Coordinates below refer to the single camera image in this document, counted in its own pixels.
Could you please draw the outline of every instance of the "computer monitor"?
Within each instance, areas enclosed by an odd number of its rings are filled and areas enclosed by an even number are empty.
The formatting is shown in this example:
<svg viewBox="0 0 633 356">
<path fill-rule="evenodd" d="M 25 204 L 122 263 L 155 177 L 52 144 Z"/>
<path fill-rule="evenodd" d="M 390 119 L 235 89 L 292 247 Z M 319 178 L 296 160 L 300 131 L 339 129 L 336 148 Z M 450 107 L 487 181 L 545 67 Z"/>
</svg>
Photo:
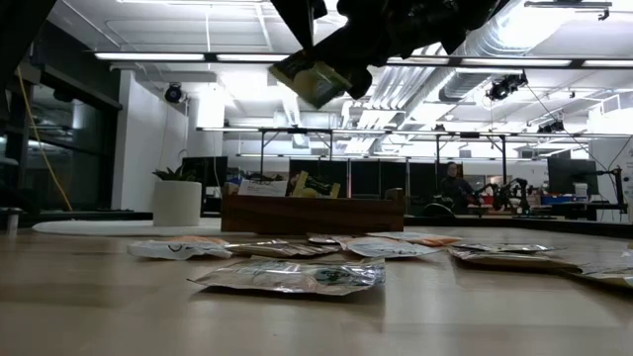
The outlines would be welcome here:
<svg viewBox="0 0 633 356">
<path fill-rule="evenodd" d="M 548 158 L 549 192 L 558 194 L 574 194 L 574 183 L 587 183 L 588 194 L 599 194 L 595 162 L 585 159 Z"/>
</svg>

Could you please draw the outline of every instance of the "black camera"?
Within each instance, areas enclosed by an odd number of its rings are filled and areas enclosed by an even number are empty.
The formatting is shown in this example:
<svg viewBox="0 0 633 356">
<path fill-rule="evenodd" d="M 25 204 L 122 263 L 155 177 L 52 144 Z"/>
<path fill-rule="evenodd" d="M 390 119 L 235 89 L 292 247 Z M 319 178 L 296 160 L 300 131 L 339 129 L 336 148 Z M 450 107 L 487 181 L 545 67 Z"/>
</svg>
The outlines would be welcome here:
<svg viewBox="0 0 633 356">
<path fill-rule="evenodd" d="M 182 84 L 171 83 L 165 91 L 165 100 L 168 103 L 180 104 L 187 99 L 187 95 L 182 91 Z"/>
</svg>

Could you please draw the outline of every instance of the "potted plant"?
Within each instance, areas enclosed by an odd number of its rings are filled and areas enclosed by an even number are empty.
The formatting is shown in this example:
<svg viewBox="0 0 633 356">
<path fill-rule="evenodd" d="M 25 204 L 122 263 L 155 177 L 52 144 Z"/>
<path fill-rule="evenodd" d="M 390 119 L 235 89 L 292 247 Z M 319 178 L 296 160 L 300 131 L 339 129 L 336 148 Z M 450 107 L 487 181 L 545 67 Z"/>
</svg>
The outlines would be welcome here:
<svg viewBox="0 0 633 356">
<path fill-rule="evenodd" d="M 154 226 L 197 226 L 200 223 L 202 184 L 195 182 L 194 171 L 184 171 L 181 165 L 176 171 L 156 170 L 160 178 L 154 184 Z"/>
</svg>

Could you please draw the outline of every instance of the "snack package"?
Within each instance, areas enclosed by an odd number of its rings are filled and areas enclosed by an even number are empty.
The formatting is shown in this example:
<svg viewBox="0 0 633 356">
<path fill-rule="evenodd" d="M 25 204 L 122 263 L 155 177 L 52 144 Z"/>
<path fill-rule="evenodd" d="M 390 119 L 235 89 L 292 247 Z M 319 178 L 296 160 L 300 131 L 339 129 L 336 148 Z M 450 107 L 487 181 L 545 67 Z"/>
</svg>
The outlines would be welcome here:
<svg viewBox="0 0 633 356">
<path fill-rule="evenodd" d="M 341 240 L 339 243 L 343 250 L 349 250 L 365 257 L 417 257 L 442 251 L 441 248 L 426 247 L 383 237 L 349 238 Z"/>
<path fill-rule="evenodd" d="M 623 268 L 583 266 L 581 270 L 582 272 L 573 273 L 573 275 L 610 286 L 633 289 L 633 266 Z"/>
<path fill-rule="evenodd" d="M 537 253 L 555 251 L 560 248 L 543 246 L 539 244 L 526 244 L 526 243 L 456 243 L 453 247 L 468 249 L 473 251 L 486 251 L 486 252 L 513 252 L 513 253 Z"/>
<path fill-rule="evenodd" d="M 354 238 L 351 235 L 330 235 L 324 233 L 308 233 L 308 242 L 313 244 L 339 245 L 339 241 Z"/>
<path fill-rule="evenodd" d="M 248 254 L 265 257 L 307 257 L 338 252 L 340 250 L 340 246 L 310 246 L 300 243 L 288 243 L 284 241 L 284 243 L 281 244 L 243 243 L 237 245 L 228 245 L 226 249 L 237 254 Z"/>
<path fill-rule="evenodd" d="M 461 237 L 443 236 L 424 232 L 370 232 L 370 236 L 399 239 L 411 243 L 419 243 L 429 247 L 441 247 L 459 242 Z"/>
<path fill-rule="evenodd" d="M 193 256 L 210 255 L 230 258 L 227 242 L 212 237 L 183 236 L 170 241 L 137 241 L 128 245 L 128 253 L 136 257 L 186 260 Z"/>
<path fill-rule="evenodd" d="M 308 58 L 302 50 L 273 64 L 268 71 L 315 109 L 351 87 L 332 67 Z"/>
<path fill-rule="evenodd" d="M 340 184 L 323 182 L 303 171 L 299 175 L 293 197 L 336 199 L 339 190 Z"/>
<path fill-rule="evenodd" d="M 291 261 L 252 258 L 190 280 L 203 286 L 345 296 L 385 283 L 385 260 Z"/>
<path fill-rule="evenodd" d="M 464 249 L 458 246 L 449 247 L 448 252 L 462 261 L 485 266 L 525 268 L 534 270 L 578 269 L 578 266 L 575 264 L 553 259 L 545 255 L 514 252 L 490 252 Z"/>
</svg>

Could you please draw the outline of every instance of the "desk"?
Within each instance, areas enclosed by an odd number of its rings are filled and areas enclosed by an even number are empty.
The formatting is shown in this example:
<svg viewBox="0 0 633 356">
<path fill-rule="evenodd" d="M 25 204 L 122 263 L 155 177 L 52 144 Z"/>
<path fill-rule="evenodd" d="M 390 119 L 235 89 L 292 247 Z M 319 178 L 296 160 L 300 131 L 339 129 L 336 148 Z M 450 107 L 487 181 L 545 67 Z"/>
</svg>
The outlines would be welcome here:
<svg viewBox="0 0 633 356">
<path fill-rule="evenodd" d="M 410 230 L 569 246 L 617 258 L 624 239 L 522 229 Z M 446 253 L 388 262 L 384 287 L 343 299 L 208 293 L 226 260 L 140 260 L 137 238 L 0 238 L 2 355 L 630 355 L 633 299 L 558 276 L 466 270 Z"/>
</svg>

